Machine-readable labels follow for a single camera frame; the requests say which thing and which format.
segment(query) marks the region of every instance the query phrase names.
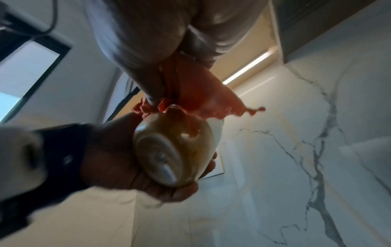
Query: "jar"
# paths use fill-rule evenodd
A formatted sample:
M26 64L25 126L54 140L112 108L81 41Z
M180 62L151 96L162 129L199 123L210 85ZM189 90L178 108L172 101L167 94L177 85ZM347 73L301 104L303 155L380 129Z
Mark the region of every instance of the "jar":
M212 159L223 121L201 120L170 108L147 116L136 128L136 159L157 183L178 188L196 181Z

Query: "sleeve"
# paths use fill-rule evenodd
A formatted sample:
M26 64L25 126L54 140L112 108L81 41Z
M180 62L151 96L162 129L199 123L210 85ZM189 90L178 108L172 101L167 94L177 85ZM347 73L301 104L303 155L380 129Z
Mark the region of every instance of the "sleeve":
M43 179L43 183L41 182L40 185L35 185L36 188L33 190L20 190L20 195L0 203L0 215L2 215L0 238L26 227L28 225L27 217L34 210L59 203L71 193L88 187L81 181L80 166L90 128L90 125L69 125L29 132L41 142L38 145L40 151L36 153L41 153L42 156L35 155L35 159L41 158L46 179ZM10 145L23 144L13 142ZM28 167L28 159L24 160L24 166ZM19 173L10 175L15 180L26 177L26 175L20 176Z

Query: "red cloth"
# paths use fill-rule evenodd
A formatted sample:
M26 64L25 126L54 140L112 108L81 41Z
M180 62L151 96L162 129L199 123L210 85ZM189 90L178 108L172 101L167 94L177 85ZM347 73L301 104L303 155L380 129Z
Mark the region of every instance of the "red cloth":
M264 107L245 107L236 94L208 69L180 53L176 52L163 61L161 71L167 97L161 99L158 109L151 107L144 97L133 108L143 114L143 118L156 110L166 112L170 107L202 119L223 119L232 114L241 116L248 112L254 115L257 111L265 111Z

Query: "white sleeve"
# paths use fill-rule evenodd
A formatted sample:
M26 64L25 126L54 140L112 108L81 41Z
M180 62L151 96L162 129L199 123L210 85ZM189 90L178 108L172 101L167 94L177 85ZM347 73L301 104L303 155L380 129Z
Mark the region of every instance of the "white sleeve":
M39 135L0 127L0 201L28 192L47 176Z

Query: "fluorescent light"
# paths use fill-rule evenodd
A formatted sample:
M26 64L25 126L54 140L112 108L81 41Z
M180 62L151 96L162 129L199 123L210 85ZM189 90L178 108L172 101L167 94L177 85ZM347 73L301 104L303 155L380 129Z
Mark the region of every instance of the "fluorescent light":
M256 58L254 61L252 61L251 63L247 64L244 68L242 68L241 70L239 70L238 72L236 72L232 76L230 76L228 79L223 81L223 84L227 85L228 83L232 82L233 80L235 80L236 78L238 78L239 76L244 74L247 70L251 69L255 65L259 64L260 62L262 62L263 60L268 58L274 52L275 52L275 49L269 49L267 52L265 52L264 54L262 54L261 56Z

